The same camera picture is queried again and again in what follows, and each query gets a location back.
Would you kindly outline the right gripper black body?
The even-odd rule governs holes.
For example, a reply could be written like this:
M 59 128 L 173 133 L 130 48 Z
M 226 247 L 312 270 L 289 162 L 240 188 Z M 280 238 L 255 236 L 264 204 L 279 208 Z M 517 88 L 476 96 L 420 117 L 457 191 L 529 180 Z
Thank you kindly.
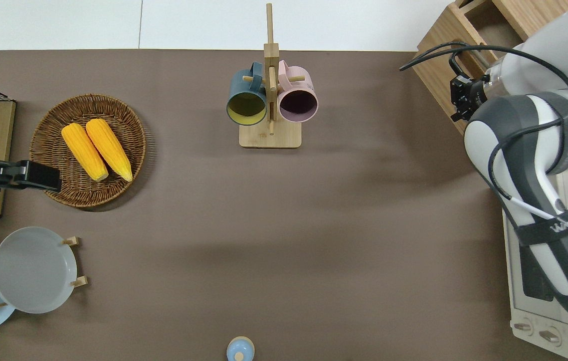
M 458 76 L 458 119 L 469 121 L 474 112 L 487 100 L 485 84 L 489 75 L 471 79 L 465 75 Z

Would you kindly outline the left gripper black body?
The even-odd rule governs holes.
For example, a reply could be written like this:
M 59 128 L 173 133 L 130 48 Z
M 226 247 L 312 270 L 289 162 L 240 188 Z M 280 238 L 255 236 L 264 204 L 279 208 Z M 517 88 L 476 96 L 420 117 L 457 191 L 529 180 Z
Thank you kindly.
M 9 162 L 0 160 L 0 192 L 3 189 L 24 190 L 29 185 L 22 183 L 29 160 Z

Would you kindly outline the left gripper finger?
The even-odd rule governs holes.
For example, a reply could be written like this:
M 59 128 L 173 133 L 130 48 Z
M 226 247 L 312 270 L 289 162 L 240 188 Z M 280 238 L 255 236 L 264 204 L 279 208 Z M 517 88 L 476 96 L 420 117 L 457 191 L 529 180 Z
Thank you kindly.
M 34 188 L 57 194 L 62 189 L 62 179 L 59 177 L 37 178 L 30 180 L 30 185 Z
M 60 178 L 61 172 L 56 167 L 30 161 L 30 178 Z

